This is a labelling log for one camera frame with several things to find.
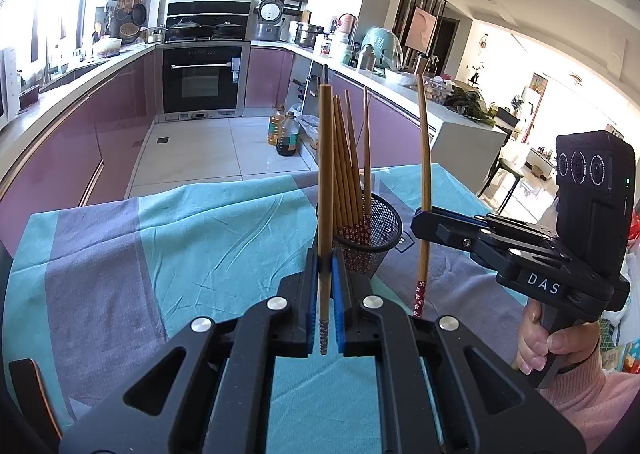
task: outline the silver screw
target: silver screw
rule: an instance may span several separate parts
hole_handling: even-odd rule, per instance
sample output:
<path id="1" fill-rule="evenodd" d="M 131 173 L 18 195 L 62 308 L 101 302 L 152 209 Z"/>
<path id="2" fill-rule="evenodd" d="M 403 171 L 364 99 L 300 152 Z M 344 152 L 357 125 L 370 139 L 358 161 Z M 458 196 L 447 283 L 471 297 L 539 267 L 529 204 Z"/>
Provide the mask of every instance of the silver screw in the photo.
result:
<path id="1" fill-rule="evenodd" d="M 460 322 L 455 317 L 442 317 L 438 325 L 445 331 L 455 331 L 460 326 Z"/>
<path id="2" fill-rule="evenodd" d="M 196 333 L 204 333 L 211 329 L 211 320 L 206 317 L 200 317 L 191 323 L 191 329 Z"/>
<path id="3" fill-rule="evenodd" d="M 384 301 L 376 295 L 369 295 L 368 297 L 364 297 L 362 303 L 366 308 L 378 309 L 384 304 Z"/>
<path id="4" fill-rule="evenodd" d="M 279 311 L 287 307 L 287 299 L 284 297 L 273 297 L 267 301 L 267 307 L 274 311 Z"/>

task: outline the human hand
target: human hand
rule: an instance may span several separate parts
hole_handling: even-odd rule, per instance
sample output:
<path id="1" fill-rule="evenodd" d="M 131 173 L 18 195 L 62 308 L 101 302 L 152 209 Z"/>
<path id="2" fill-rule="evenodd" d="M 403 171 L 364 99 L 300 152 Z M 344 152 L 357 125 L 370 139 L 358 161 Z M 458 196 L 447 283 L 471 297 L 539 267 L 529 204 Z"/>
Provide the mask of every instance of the human hand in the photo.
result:
<path id="1" fill-rule="evenodd" d="M 565 365 L 579 364 L 591 356 L 600 340 L 600 324 L 586 323 L 556 331 L 549 336 L 540 325 L 542 306 L 529 299 L 522 312 L 522 322 L 518 327 L 518 354 L 516 363 L 524 374 L 532 370 L 542 371 L 546 355 L 567 355 Z"/>

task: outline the camera lens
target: camera lens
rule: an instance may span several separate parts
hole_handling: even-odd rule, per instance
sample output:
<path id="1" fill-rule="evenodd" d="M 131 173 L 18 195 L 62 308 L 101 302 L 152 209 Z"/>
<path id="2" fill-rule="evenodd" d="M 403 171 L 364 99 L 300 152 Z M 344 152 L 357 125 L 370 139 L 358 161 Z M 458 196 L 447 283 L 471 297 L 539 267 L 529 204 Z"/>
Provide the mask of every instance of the camera lens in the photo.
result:
<path id="1" fill-rule="evenodd" d="M 566 176 L 567 172 L 569 172 L 569 160 L 566 158 L 566 154 L 563 152 L 558 158 L 558 173 L 561 176 Z"/>
<path id="2" fill-rule="evenodd" d="M 571 156 L 571 176 L 576 183 L 582 183 L 584 181 L 584 175 L 587 172 L 587 163 L 584 159 L 582 152 L 574 152 Z"/>
<path id="3" fill-rule="evenodd" d="M 604 181 L 604 161 L 597 154 L 591 159 L 591 181 L 594 185 L 602 185 Z"/>

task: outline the cabinet door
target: cabinet door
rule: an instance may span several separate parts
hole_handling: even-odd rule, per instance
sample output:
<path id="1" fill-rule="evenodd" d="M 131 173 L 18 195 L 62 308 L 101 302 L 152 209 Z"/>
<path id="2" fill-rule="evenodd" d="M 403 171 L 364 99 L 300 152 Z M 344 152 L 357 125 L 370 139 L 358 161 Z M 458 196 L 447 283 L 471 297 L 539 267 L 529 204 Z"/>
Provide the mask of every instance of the cabinet door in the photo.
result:
<path id="1" fill-rule="evenodd" d="M 273 108 L 278 103 L 285 53 L 277 49 L 251 48 L 244 108 Z"/>
<path id="2" fill-rule="evenodd" d="M 382 98 L 369 95 L 369 134 L 372 167 L 422 162 L 420 125 Z M 358 142 L 358 151 L 364 138 Z"/>
<path id="3" fill-rule="evenodd" d="M 341 74 L 334 72 L 330 78 L 331 85 L 334 88 L 334 94 L 340 96 L 340 105 L 342 107 L 342 118 L 344 119 L 345 127 L 347 127 L 347 102 L 344 97 L 344 92 L 349 91 L 349 99 L 351 100 L 351 116 L 353 117 L 353 132 L 356 136 L 356 141 L 361 138 L 362 126 L 364 123 L 364 106 L 363 95 L 364 88 L 361 85 L 351 82 L 348 78 L 345 78 Z M 363 145 L 358 146 L 358 164 L 360 167 L 364 163 L 364 153 L 362 151 Z"/>
<path id="4" fill-rule="evenodd" d="M 143 64 L 136 61 L 92 94 L 104 168 L 89 197 L 89 205 L 124 199 L 149 126 L 144 87 Z"/>
<path id="5" fill-rule="evenodd" d="M 31 214 L 80 204 L 100 164 L 91 98 L 73 112 L 35 150 L 0 201 L 0 240 L 11 255 Z"/>

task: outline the white countertop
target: white countertop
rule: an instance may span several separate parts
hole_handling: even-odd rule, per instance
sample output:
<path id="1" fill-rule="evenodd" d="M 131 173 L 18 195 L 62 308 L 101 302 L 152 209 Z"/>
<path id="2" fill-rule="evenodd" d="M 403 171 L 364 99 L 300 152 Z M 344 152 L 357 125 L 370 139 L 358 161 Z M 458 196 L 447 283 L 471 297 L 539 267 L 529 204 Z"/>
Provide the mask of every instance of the white countertop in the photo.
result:
<path id="1" fill-rule="evenodd" d="M 420 111 L 418 109 L 418 93 L 410 88 L 401 87 L 400 85 L 387 82 L 382 76 L 377 76 L 371 71 L 356 70 L 350 66 L 340 64 L 332 58 L 326 56 L 314 55 L 313 50 L 301 48 L 295 44 L 289 44 L 287 42 L 263 42 L 261 40 L 252 40 L 252 47 L 267 47 L 267 48 L 282 48 L 289 50 L 296 55 L 306 56 L 320 65 L 327 66 L 335 72 L 346 76 L 354 82 L 370 88 L 383 98 L 395 103 L 402 107 L 405 111 L 413 116 L 420 118 Z M 457 123 L 459 125 L 465 125 L 467 127 L 475 127 L 476 129 L 498 131 L 501 137 L 504 137 L 504 132 L 497 127 L 491 127 L 490 125 L 484 125 L 482 123 L 476 123 L 475 121 L 468 119 L 460 114 L 449 110 L 444 105 L 435 103 L 434 101 L 427 100 L 427 111 L 430 116 L 434 116 L 441 120 L 443 123 Z"/>
<path id="2" fill-rule="evenodd" d="M 105 58 L 104 64 L 92 69 L 70 84 L 44 92 L 38 101 L 12 120 L 0 131 L 0 180 L 12 167 L 38 134 L 45 130 L 67 107 L 81 98 L 101 81 L 122 69 L 140 56 L 146 55 L 155 45 L 136 44 L 123 48 L 118 56 Z M 100 62 L 88 60 L 81 65 Z"/>

